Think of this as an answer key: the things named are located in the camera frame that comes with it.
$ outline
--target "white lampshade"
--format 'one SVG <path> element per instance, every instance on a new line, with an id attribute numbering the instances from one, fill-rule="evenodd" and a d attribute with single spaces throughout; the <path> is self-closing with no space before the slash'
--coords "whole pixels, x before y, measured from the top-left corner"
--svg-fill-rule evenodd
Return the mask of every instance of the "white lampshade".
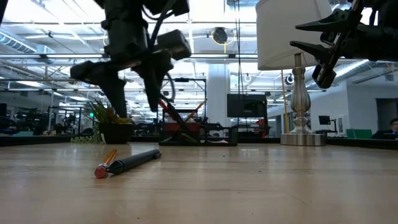
<path id="1" fill-rule="evenodd" d="M 261 0 L 257 3 L 257 51 L 259 70 L 294 68 L 294 55 L 302 54 L 303 66 L 316 65 L 314 57 L 290 41 L 320 44 L 320 32 L 302 31 L 296 25 L 331 15 L 329 0 Z"/>

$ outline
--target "spotlight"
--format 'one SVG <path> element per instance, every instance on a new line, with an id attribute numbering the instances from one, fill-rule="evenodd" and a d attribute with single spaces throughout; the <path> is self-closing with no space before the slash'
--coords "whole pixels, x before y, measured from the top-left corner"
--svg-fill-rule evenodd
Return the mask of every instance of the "spotlight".
<path id="1" fill-rule="evenodd" d="M 213 33 L 214 41 L 219 44 L 225 44 L 228 40 L 228 36 L 224 30 L 224 27 L 216 27 Z"/>
<path id="2" fill-rule="evenodd" d="M 294 80 L 293 80 L 292 74 L 290 74 L 288 77 L 285 77 L 286 85 L 291 85 L 291 84 L 293 84 L 293 82 L 294 82 Z"/>
<path id="3" fill-rule="evenodd" d="M 251 81 L 251 76 L 248 73 L 244 77 L 244 81 L 246 81 L 246 82 L 250 82 Z"/>

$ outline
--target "black pen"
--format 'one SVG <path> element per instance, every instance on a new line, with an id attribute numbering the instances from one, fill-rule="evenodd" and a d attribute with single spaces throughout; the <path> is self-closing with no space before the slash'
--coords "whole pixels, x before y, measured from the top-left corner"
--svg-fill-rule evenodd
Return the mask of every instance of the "black pen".
<path id="1" fill-rule="evenodd" d="M 152 159 L 158 159 L 162 156 L 162 153 L 157 150 L 151 150 L 148 152 L 143 152 L 125 159 L 115 160 L 106 171 L 111 174 L 121 174 L 125 171 L 128 171 L 138 165 L 141 165 L 145 162 L 148 162 Z"/>

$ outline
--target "plant pot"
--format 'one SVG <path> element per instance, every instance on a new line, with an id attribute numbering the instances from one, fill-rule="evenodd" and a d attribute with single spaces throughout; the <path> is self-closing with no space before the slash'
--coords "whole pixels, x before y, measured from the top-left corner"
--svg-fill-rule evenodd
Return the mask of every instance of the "plant pot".
<path id="1" fill-rule="evenodd" d="M 106 144 L 125 144 L 133 134 L 132 124 L 99 124 L 101 139 Z"/>

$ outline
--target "silver lamp base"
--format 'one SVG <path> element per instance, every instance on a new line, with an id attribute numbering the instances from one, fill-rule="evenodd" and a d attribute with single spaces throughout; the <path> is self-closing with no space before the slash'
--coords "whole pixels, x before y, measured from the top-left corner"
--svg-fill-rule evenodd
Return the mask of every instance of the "silver lamp base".
<path id="1" fill-rule="evenodd" d="M 324 134 L 282 134 L 280 136 L 280 143 L 287 146 L 324 146 L 325 135 Z"/>

